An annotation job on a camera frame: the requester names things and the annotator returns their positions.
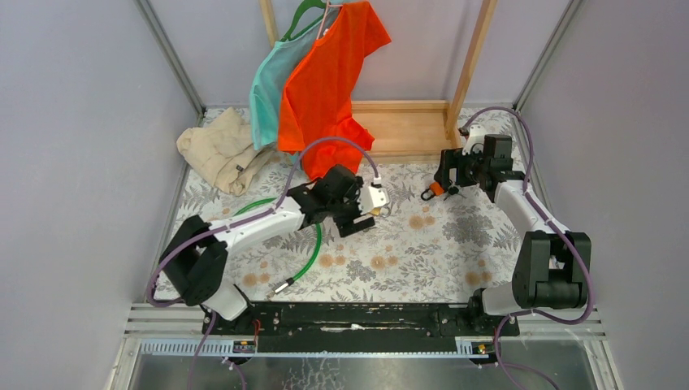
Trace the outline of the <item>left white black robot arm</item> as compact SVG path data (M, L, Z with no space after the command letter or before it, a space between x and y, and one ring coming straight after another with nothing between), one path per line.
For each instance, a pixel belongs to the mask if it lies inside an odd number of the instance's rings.
M225 220L187 218L163 250L155 271L165 275L178 294L172 304L202 306L221 323L241 334L252 323L249 299L225 281L227 260L234 254L331 219L341 237L371 228L389 196L379 176L366 183L348 168L336 165L324 177L285 190L268 204Z

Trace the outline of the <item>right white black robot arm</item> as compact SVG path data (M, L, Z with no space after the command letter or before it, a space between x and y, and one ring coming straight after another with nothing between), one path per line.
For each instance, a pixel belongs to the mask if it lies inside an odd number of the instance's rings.
M542 308L578 309L589 302L592 243L545 210L527 176L514 170L510 136L486 135L464 148L444 149L426 199L477 186L509 218L521 237L510 282L475 293L477 306L466 312L467 327L485 335L498 315L537 313Z

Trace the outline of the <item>brass padlock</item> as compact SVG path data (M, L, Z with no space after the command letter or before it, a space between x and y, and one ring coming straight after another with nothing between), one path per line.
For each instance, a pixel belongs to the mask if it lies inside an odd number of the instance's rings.
M392 209L389 205L376 208L375 211L376 211L376 215L380 218L387 218L392 213Z

